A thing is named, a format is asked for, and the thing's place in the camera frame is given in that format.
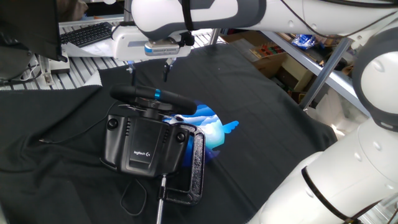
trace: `keyboard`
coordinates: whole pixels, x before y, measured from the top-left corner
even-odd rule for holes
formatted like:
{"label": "keyboard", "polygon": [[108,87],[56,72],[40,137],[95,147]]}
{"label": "keyboard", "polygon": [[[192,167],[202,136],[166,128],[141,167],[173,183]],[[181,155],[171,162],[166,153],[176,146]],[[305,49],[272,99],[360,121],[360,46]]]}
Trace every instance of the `keyboard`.
{"label": "keyboard", "polygon": [[112,25],[108,22],[91,25],[79,30],[62,34],[61,44],[71,43],[78,47],[85,47],[111,37]]}

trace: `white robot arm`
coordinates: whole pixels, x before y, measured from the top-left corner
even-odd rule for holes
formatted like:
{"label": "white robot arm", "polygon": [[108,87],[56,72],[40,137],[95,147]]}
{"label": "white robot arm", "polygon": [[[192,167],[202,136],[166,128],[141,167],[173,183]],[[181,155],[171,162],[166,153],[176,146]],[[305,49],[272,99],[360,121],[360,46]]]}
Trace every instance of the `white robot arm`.
{"label": "white robot arm", "polygon": [[250,224],[353,223],[398,192],[398,7],[362,0],[133,0],[134,26],[114,30],[120,60],[190,53],[188,30],[245,28],[339,34],[364,46],[356,94],[372,118],[324,152],[302,161]]}

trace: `black fabric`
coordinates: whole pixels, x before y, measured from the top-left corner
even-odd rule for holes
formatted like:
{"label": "black fabric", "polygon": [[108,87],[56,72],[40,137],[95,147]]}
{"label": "black fabric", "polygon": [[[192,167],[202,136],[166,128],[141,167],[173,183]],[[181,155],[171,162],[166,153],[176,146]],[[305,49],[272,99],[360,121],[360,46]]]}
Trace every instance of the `black fabric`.
{"label": "black fabric", "polygon": [[[336,141],[329,127],[309,118],[228,45],[195,49],[177,59],[167,83],[164,62],[136,64],[138,84],[199,100],[223,124],[239,125],[205,166],[201,202],[166,203],[163,223],[244,223],[302,159]],[[155,223],[160,179],[140,179],[148,192],[140,216],[130,217],[120,206],[132,177],[99,161],[105,121],[64,144],[39,142],[59,141],[96,123],[114,103],[110,86],[131,81],[125,67],[100,74],[102,88],[0,91],[0,202],[11,223]],[[167,185],[184,187],[187,174],[182,169]],[[136,212],[142,190],[129,192],[123,205]]]}

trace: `blue object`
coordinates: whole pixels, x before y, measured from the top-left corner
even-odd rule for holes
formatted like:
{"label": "blue object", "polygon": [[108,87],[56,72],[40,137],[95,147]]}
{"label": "blue object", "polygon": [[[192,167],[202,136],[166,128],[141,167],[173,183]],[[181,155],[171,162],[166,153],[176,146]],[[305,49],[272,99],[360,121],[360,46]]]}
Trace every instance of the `blue object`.
{"label": "blue object", "polygon": [[[175,118],[166,118],[165,122],[169,124],[174,123],[188,123],[198,126],[203,130],[206,136],[206,162],[212,160],[212,158],[216,157],[221,148],[215,149],[224,144],[225,134],[230,134],[232,130],[234,130],[239,122],[232,121],[228,124],[223,124],[217,114],[209,108],[207,105],[199,101],[195,101],[198,106],[197,112],[193,115],[177,115],[182,118],[183,121],[177,121]],[[185,157],[182,165],[184,167],[189,167],[192,165],[192,147],[193,147],[193,138],[190,137],[188,141],[187,151],[185,152]]]}
{"label": "blue object", "polygon": [[160,99],[160,90],[156,89],[155,91],[155,100],[159,100]]}
{"label": "blue object", "polygon": [[315,45],[316,38],[314,35],[299,34],[292,41],[294,46],[300,47],[301,49],[307,50]]}
{"label": "blue object", "polygon": [[145,48],[145,52],[152,53],[152,49],[149,49],[147,47],[144,47],[144,48]]}

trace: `logitech steering wheel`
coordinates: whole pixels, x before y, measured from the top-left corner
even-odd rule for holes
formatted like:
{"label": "logitech steering wheel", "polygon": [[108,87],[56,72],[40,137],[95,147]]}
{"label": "logitech steering wheel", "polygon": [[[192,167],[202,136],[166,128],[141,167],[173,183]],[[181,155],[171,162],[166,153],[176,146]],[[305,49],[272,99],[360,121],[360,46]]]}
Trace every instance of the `logitech steering wheel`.
{"label": "logitech steering wheel", "polygon": [[162,114],[195,114],[197,105],[194,101],[169,91],[148,86],[114,85],[111,88],[114,99],[144,109],[142,116],[160,119]]}

